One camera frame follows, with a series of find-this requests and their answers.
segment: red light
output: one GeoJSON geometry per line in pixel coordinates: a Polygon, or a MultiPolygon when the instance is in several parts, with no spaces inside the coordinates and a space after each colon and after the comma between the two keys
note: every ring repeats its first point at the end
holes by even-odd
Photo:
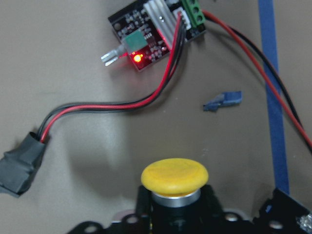
{"type": "Polygon", "coordinates": [[[135,62],[141,62],[141,61],[142,61],[142,57],[143,57],[142,54],[141,54],[141,55],[135,55],[135,56],[133,57],[133,60],[134,60],[135,62]]]}

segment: beige surface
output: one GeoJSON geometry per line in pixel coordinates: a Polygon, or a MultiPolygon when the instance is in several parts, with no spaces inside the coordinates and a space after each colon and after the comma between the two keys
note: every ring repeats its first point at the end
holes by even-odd
{"type": "MultiPolygon", "coordinates": [[[[166,59],[137,73],[99,57],[118,46],[107,17],[130,0],[0,2],[0,149],[8,151],[54,107],[73,101],[134,100],[158,85],[166,59]]],[[[257,1],[205,0],[207,9],[260,44],[257,1]]],[[[312,2],[276,1],[280,73],[310,136],[312,2]]],[[[187,46],[173,82],[132,113],[64,117],[42,167],[19,199],[0,194],[5,234],[62,234],[79,222],[110,224],[135,205],[140,173],[153,161],[188,157],[209,170],[224,207],[255,215],[274,189],[266,95],[234,42],[208,23],[187,46]],[[202,112],[215,95],[242,90],[237,107],[202,112]]],[[[291,193],[312,209],[312,158],[285,121],[291,193]]]]}

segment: black circuit board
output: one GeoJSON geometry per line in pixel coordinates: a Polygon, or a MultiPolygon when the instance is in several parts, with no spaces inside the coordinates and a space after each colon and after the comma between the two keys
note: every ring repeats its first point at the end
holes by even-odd
{"type": "MultiPolygon", "coordinates": [[[[142,61],[136,63],[131,59],[139,71],[157,62],[170,52],[144,9],[144,2],[146,1],[135,1],[108,18],[119,41],[122,41],[123,38],[138,29],[143,33],[148,45],[136,52],[136,54],[143,55],[142,61]]],[[[168,6],[171,11],[174,11],[181,7],[182,3],[178,1],[175,4],[168,6]]],[[[196,38],[205,30],[204,25],[197,28],[191,28],[187,31],[186,38],[187,40],[196,38]]]]}

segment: yellow button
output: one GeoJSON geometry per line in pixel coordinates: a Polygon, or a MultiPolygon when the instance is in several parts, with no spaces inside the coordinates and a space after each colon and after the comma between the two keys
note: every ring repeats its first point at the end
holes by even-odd
{"type": "Polygon", "coordinates": [[[141,176],[145,188],[163,196],[183,196],[204,186],[208,172],[199,162],[169,158],[147,166],[141,176]]]}

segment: red wire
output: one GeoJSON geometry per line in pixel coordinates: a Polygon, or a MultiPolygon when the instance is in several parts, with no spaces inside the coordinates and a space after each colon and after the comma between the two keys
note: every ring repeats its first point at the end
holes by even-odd
{"type": "Polygon", "coordinates": [[[247,46],[243,43],[243,41],[234,33],[234,31],[223,21],[218,19],[216,16],[211,14],[210,12],[203,10],[202,11],[204,15],[208,18],[211,18],[214,22],[219,24],[222,28],[224,28],[231,36],[232,38],[239,44],[239,46],[243,49],[243,51],[247,54],[247,56],[250,58],[250,60],[253,62],[259,73],[264,78],[265,82],[267,83],[268,87],[273,92],[274,96],[278,100],[278,102],[281,104],[282,108],[284,109],[285,113],[289,116],[299,133],[302,135],[302,137],[306,140],[306,142],[312,147],[312,141],[310,140],[309,136],[305,132],[305,130],[302,128],[300,123],[296,120],[295,116],[292,114],[291,110],[287,107],[281,96],[279,95],[279,92],[275,89],[274,85],[270,81],[269,77],[266,75],[265,71],[261,67],[261,65],[258,63],[257,59],[253,56],[253,54],[250,52],[250,50],[247,48],[247,46]]]}
{"type": "MultiPolygon", "coordinates": [[[[175,46],[176,46],[176,39],[177,39],[177,34],[178,34],[180,22],[181,22],[181,15],[179,13],[177,21],[176,21],[174,42],[173,42],[172,48],[175,48],[175,46]]],[[[102,110],[106,110],[106,109],[109,109],[109,110],[137,109],[137,108],[140,108],[142,106],[150,104],[159,95],[162,88],[166,84],[167,74],[169,72],[171,64],[173,63],[173,55],[174,55],[174,51],[172,51],[170,53],[169,60],[167,63],[167,67],[166,67],[164,76],[163,76],[159,86],[153,92],[153,94],[151,96],[149,96],[148,98],[146,98],[145,100],[137,102],[137,103],[133,103],[133,104],[124,104],[124,105],[78,105],[78,106],[69,107],[69,108],[59,112],[57,115],[55,115],[51,119],[51,121],[49,122],[49,124],[46,126],[46,128],[44,129],[44,131],[42,133],[42,136],[40,138],[40,142],[43,143],[45,141],[52,125],[55,123],[55,121],[57,121],[62,115],[66,114],[66,113],[69,113],[72,111],[78,111],[78,110],[86,110],[86,109],[102,109],[102,110]]]]}

